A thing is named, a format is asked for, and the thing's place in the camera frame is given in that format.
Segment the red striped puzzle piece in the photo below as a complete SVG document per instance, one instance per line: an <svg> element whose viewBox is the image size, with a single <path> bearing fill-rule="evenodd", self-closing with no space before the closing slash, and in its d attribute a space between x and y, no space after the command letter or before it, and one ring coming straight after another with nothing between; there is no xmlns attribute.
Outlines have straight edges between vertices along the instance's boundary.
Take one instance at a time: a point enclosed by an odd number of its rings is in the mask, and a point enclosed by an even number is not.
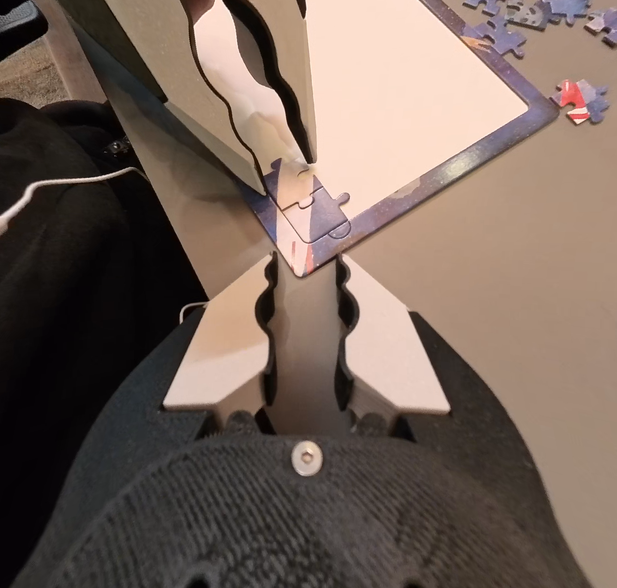
<svg viewBox="0 0 617 588"><path fill-rule="evenodd" d="M585 79L578 82L564 80L550 99L559 108L573 106L567 117L575 125L586 121L598 124L604 120L604 113L610 107L607 92L608 86L594 86Z"/></svg>

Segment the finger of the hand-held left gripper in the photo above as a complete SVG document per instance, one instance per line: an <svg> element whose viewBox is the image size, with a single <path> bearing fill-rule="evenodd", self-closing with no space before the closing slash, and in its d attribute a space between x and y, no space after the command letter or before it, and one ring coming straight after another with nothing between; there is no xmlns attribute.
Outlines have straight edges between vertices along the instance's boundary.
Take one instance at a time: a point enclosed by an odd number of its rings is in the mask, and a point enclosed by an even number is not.
<svg viewBox="0 0 617 588"><path fill-rule="evenodd" d="M184 0L105 0L166 96L168 110L231 172L265 195L255 153L233 124L231 107L197 59Z"/></svg>
<svg viewBox="0 0 617 588"><path fill-rule="evenodd" d="M221 0L235 28L257 110L273 118L294 158L317 160L306 0Z"/></svg>

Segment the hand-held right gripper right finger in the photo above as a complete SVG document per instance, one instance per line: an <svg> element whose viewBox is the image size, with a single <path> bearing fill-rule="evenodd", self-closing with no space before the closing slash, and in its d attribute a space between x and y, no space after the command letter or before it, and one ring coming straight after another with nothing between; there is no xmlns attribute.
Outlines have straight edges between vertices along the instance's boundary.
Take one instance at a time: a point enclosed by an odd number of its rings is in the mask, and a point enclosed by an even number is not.
<svg viewBox="0 0 617 588"><path fill-rule="evenodd" d="M393 427L407 414L444 416L451 405L406 305L348 255L335 260L338 315L335 398L359 420Z"/></svg>

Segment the white puzzle frame blue border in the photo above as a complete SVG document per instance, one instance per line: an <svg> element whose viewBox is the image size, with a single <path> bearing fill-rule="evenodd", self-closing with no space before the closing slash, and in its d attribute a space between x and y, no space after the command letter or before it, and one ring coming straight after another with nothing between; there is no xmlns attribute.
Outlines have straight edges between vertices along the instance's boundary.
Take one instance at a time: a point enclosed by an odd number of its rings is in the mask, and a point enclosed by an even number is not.
<svg viewBox="0 0 617 588"><path fill-rule="evenodd" d="M301 241L247 197L304 277L553 122L552 102L442 0L306 0L314 174L349 233Z"/></svg>

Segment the purple puzzle pieces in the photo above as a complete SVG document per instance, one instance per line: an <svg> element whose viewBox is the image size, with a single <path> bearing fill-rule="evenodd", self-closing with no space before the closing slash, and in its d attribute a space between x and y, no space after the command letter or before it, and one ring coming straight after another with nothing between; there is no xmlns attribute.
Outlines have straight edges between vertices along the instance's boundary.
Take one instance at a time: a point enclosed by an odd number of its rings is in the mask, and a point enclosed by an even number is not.
<svg viewBox="0 0 617 588"><path fill-rule="evenodd" d="M520 28L544 32L550 25L564 22L574 26L585 20L584 29L611 48L616 47L616 6L592 10L592 0L464 0L463 5L481 8L487 18L475 26L466 26L461 38L476 50L493 49L499 55L524 57L526 37Z"/></svg>

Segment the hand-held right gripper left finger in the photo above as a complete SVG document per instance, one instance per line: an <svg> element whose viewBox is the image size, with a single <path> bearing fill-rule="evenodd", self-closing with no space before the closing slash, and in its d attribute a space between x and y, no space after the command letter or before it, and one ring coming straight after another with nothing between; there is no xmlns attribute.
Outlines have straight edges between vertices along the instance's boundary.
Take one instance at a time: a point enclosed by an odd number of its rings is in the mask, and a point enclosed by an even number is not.
<svg viewBox="0 0 617 588"><path fill-rule="evenodd" d="M277 393L274 315L278 256L271 252L216 295L164 397L170 412L206 410L220 425L236 412L256 415Z"/></svg>

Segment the white blue rocket puzzle piece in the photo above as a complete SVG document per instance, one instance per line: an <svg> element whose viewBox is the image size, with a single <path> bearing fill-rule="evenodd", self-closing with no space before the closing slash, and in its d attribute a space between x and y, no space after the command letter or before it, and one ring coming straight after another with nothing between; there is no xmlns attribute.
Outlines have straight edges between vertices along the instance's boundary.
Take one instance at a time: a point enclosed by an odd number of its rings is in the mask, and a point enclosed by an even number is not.
<svg viewBox="0 0 617 588"><path fill-rule="evenodd" d="M305 244L312 244L325 236L342 239L351 231L351 223L341 209L350 200L350 195L344 192L332 198L319 179L318 182L321 187L312 195L282 211Z"/></svg>
<svg viewBox="0 0 617 588"><path fill-rule="evenodd" d="M264 175L264 183L268 195L281 211L303 201L321 187L310 165L282 158L272 162L271 171Z"/></svg>

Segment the person's black clothing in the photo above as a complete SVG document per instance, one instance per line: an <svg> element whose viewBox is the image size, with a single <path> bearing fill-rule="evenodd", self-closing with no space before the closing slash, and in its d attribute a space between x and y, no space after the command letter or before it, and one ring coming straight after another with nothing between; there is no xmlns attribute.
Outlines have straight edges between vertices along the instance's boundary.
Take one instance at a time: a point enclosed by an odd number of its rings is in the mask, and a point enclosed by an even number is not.
<svg viewBox="0 0 617 588"><path fill-rule="evenodd" d="M109 104L1 99L1 587L35 548L93 422L206 295Z"/></svg>

